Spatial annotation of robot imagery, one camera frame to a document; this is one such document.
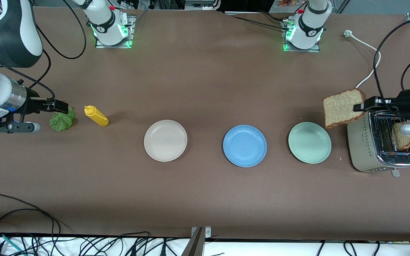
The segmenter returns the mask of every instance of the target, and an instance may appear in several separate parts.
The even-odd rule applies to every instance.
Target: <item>yellow squeeze bottle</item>
[[[109,124],[109,119],[94,106],[85,106],[85,115],[102,127]]]

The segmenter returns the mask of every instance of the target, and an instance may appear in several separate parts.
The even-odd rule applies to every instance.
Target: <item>table surface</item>
[[[81,50],[68,9],[35,8],[35,14],[58,49]],[[84,24],[84,14],[78,16]],[[270,22],[262,14],[244,16]],[[56,132],[48,127],[50,113],[33,114],[26,121],[39,122],[41,132],[0,134],[0,193],[50,212],[70,234],[187,236],[191,226],[204,225],[218,238],[410,240],[410,168],[400,178],[356,171],[345,126],[328,130],[332,152],[320,164],[298,161],[287,144],[295,124],[324,125],[324,97],[353,88],[371,70],[374,51],[344,39],[343,31],[377,46],[403,21],[331,15],[320,53],[283,52],[276,29],[214,11],[150,10],[137,23],[132,49],[95,49],[87,29],[88,48],[77,60],[44,42],[52,69],[43,82],[75,107],[77,119]],[[382,48],[378,74],[386,97],[400,91],[409,62],[410,25]],[[46,65],[42,57],[22,71],[39,77]],[[373,78],[361,89],[377,94]],[[109,126],[93,123],[84,105],[98,107]],[[172,162],[156,162],[143,148],[148,127],[163,119],[188,134],[186,151]],[[255,167],[236,167],[223,154],[224,135],[239,124],[267,139],[267,155]],[[0,216],[22,207],[0,198]],[[49,233],[50,225],[20,212],[0,232]]]

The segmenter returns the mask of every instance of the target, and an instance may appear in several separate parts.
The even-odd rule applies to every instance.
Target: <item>bread slice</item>
[[[355,104],[362,104],[365,94],[359,89],[347,90],[323,99],[325,128],[352,123],[365,115],[365,112],[354,112]]]
[[[410,137],[401,134],[400,129],[402,124],[403,123],[395,123],[392,127],[392,138],[398,151],[410,148]]]

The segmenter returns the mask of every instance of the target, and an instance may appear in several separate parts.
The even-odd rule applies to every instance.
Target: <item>power plug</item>
[[[348,37],[353,37],[352,31],[350,31],[349,29],[346,30],[346,31],[343,33],[343,36],[345,36],[346,38],[348,38]]]

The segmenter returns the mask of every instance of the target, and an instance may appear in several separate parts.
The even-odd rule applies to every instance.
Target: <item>stainless steel toaster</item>
[[[387,112],[366,112],[365,116],[348,124],[349,150],[353,166],[361,172],[392,171],[410,166],[410,148],[398,150],[392,138],[394,123],[405,122]]]

